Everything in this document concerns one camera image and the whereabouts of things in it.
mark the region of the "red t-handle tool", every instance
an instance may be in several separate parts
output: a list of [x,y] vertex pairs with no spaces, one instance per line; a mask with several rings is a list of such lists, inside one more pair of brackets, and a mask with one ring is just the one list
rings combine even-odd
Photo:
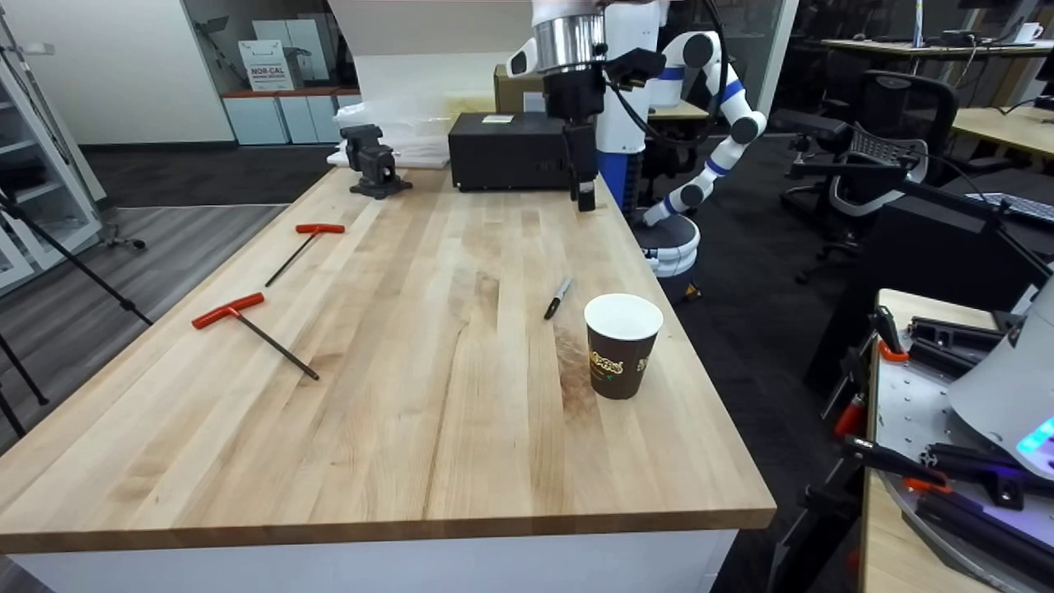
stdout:
[[297,368],[304,368],[304,376],[315,380],[319,382],[319,372],[314,372],[304,359],[297,359],[288,346],[281,346],[274,336],[267,336],[256,324],[245,319],[245,309],[249,307],[260,307],[263,304],[263,293],[249,293],[249,298],[241,298],[241,301],[230,301],[204,318],[193,318],[190,325],[193,328],[207,328],[212,324],[219,319],[241,319],[246,328],[253,328],[271,348],[277,348],[281,356],[288,356]]
[[342,234],[342,224],[297,224],[297,234],[308,234],[308,241],[289,254],[282,268],[277,268],[277,272],[271,272],[263,286],[277,282],[319,234]]

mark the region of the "marker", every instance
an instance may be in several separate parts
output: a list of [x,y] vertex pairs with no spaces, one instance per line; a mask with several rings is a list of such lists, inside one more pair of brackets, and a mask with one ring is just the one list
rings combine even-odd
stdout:
[[561,304],[568,301],[568,291],[571,291],[571,277],[562,277],[562,279],[557,282],[557,293],[555,293],[545,319],[555,319],[555,318],[557,318]]

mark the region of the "butcher block tabletop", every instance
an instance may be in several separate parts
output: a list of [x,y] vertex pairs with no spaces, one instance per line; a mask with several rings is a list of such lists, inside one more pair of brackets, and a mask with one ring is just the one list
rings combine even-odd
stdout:
[[[0,551],[140,551],[618,531],[775,517],[609,196],[350,196],[328,170],[0,457]],[[256,293],[245,324],[190,319]],[[561,277],[573,291],[545,324]],[[635,398],[590,390],[582,307],[629,291],[665,328]]]

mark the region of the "paper cup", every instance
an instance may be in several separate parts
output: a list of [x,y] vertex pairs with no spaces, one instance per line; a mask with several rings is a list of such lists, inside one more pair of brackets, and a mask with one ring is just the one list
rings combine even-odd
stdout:
[[635,293],[602,293],[588,304],[590,382],[606,398],[633,398],[657,336],[661,309]]

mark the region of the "black box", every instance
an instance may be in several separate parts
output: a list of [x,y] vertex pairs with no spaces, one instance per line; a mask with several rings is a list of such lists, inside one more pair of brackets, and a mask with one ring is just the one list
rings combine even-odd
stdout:
[[452,136],[452,174],[460,192],[568,192],[562,121],[545,113],[460,113]]

